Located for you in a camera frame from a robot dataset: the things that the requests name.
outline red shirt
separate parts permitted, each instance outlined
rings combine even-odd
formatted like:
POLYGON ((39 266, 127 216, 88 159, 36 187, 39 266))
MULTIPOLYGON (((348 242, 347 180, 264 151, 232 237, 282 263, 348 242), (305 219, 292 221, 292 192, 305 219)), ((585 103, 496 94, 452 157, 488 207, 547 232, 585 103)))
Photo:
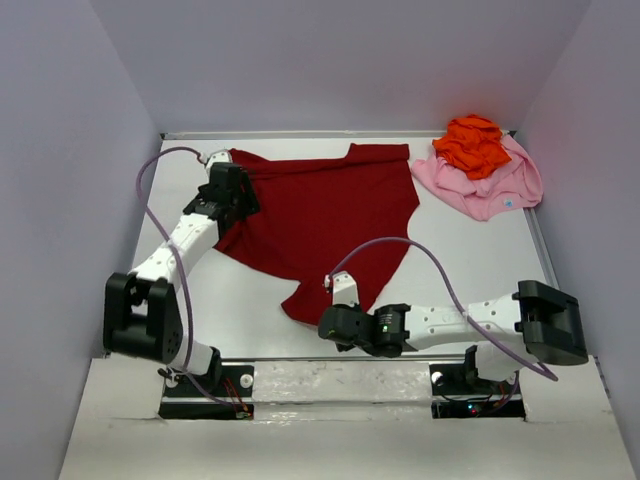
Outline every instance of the red shirt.
MULTIPOLYGON (((238 222, 216 248, 256 270, 298 280, 282 308, 294 320, 317 325, 331 305, 324 276, 358 245, 378 237, 407 238, 419 205, 407 145, 354 145, 344 158, 269 161, 231 150, 251 177, 260 212, 238 222)), ((352 258, 367 311, 391 279, 408 245, 383 243, 352 258)))

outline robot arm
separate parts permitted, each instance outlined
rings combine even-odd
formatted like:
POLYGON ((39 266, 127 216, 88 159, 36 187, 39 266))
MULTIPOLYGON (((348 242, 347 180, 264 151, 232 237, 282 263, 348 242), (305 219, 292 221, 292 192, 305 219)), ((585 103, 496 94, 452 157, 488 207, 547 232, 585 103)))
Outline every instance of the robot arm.
MULTIPOLYGON (((359 307, 353 277, 340 272, 325 281, 333 306, 324 313, 318 334, 338 351, 359 347, 379 357, 398 357, 448 343, 476 343, 467 350, 459 372, 467 379, 503 381, 522 365, 486 341, 453 306, 385 305, 373 314, 359 307)), ((510 350, 531 363, 578 365, 587 352, 578 301, 535 281, 518 284, 518 292, 472 303, 465 311, 510 350)))
MULTIPOLYGON (((212 155, 205 172, 209 182, 198 188, 170 235, 186 275, 236 221, 259 211, 247 172, 231 163, 228 152, 212 155)), ((182 368, 189 338, 183 333, 176 299, 180 287, 178 266, 167 242, 129 273, 114 273, 105 290, 105 349, 182 368)), ((191 343, 188 372, 217 383, 220 352, 195 340, 191 343)))

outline orange cloth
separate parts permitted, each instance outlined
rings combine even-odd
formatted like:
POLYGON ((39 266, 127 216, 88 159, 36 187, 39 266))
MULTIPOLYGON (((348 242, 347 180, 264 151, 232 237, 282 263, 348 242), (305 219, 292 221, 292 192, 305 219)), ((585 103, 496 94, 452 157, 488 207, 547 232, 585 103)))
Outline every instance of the orange cloth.
POLYGON ((509 163, 511 157, 502 148, 502 132, 491 120, 478 115, 454 118, 447 134, 433 141, 438 157, 464 171, 469 180, 490 176, 509 163))

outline purple cable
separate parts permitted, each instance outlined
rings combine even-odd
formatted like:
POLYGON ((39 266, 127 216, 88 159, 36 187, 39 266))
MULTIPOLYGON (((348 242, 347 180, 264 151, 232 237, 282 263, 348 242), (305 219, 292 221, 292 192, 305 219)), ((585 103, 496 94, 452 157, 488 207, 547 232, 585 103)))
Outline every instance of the purple cable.
POLYGON ((213 395, 211 395, 209 392, 207 392, 202 387, 202 385, 200 385, 198 381, 193 377, 193 375, 189 373, 187 369, 187 367, 189 366, 189 361, 191 360, 191 352, 193 350, 193 331, 194 331, 193 307, 191 304, 191 294, 189 293, 189 285, 187 284, 187 272, 184 268, 184 264, 182 263, 180 252, 178 252, 178 249, 171 243, 171 236, 165 230, 165 228, 160 223, 160 220, 158 220, 158 217, 155 216, 155 214, 149 208, 149 205, 147 204, 147 202, 144 200, 144 192, 142 191, 142 177, 144 176, 144 173, 147 171, 147 169, 151 165, 156 163, 158 160, 160 160, 160 158, 166 155, 167 153, 179 152, 179 151, 193 153, 196 156, 198 162, 204 164, 204 162, 202 162, 201 160, 202 155, 200 154, 200 152, 198 152, 193 148, 172 147, 172 148, 167 148, 166 150, 162 150, 160 153, 158 153, 157 155, 151 157, 149 160, 144 162, 142 167, 140 167, 140 171, 138 172, 138 176, 136 177, 136 194, 138 195, 138 200, 140 200, 140 203, 142 203, 142 205, 144 206, 145 213, 147 214, 149 219, 151 219, 151 222, 155 225, 158 232, 160 232, 160 235, 162 236, 165 243, 167 244, 167 247, 169 247, 169 250, 171 250, 171 253, 173 254, 173 258, 175 258, 176 260, 176 269, 178 270, 178 276, 180 277, 180 283, 182 284, 182 290, 184 292, 184 303, 187 308, 187 331, 189 335, 189 338, 187 339, 187 353, 184 357, 184 364, 182 365, 182 370, 183 370, 182 374, 189 379, 189 381, 193 384, 196 390, 198 390, 198 392, 200 392, 203 396, 207 397, 210 400, 213 400, 216 403, 232 406, 233 405, 232 403, 225 402, 224 400, 220 400, 219 398, 216 398, 213 395))
POLYGON ((451 300, 453 300, 453 304, 456 306, 456 308, 458 309, 460 314, 467 319, 469 324, 480 335, 482 335, 489 342, 493 343, 496 346, 496 348, 498 348, 501 352, 503 352, 504 354, 506 354, 509 357, 513 358, 516 362, 520 363, 521 365, 527 367, 528 369, 536 372, 539 375, 542 375, 543 377, 548 378, 549 380, 553 380, 554 382, 558 381, 558 377, 551 370, 549 370, 549 368, 545 364, 538 363, 538 366, 536 366, 532 362, 522 358, 516 352, 511 350, 509 347, 504 345, 502 342, 500 342, 500 340, 498 340, 497 337, 495 337, 490 332, 488 332, 487 330, 482 328, 480 326, 480 324, 478 322, 476 322, 473 318, 471 318, 471 315, 469 315, 465 311, 464 307, 462 306, 462 303, 460 303, 460 300, 458 300, 458 296, 454 292, 453 286, 451 285, 451 282, 449 281, 449 277, 447 276, 447 272, 445 272, 444 267, 442 266, 442 264, 438 261, 436 256, 433 253, 431 253, 431 251, 427 247, 425 247, 424 245, 419 244, 418 242, 416 242, 414 240, 410 240, 408 238, 403 238, 403 237, 381 237, 381 238, 376 238, 374 240, 369 240, 368 242, 365 242, 362 245, 360 245, 359 247, 357 247, 354 250, 352 250, 351 253, 349 253, 349 255, 344 257, 342 259, 342 261, 340 263, 338 263, 338 265, 336 265, 336 267, 331 271, 331 273, 329 273, 329 278, 332 278, 334 274, 336 274, 337 272, 341 271, 342 267, 344 267, 344 265, 349 260, 351 260, 351 258, 353 256, 357 255, 359 252, 361 252, 365 248, 370 247, 372 245, 376 245, 378 243, 385 243, 385 242, 408 243, 409 245, 413 245, 414 247, 417 247, 420 250, 422 250, 424 253, 426 253, 427 256, 431 259, 431 261, 435 264, 435 266, 438 269, 438 271, 440 272, 440 275, 442 276, 442 280, 444 281, 444 284, 447 287, 447 291, 449 292, 449 296, 451 297, 451 300))

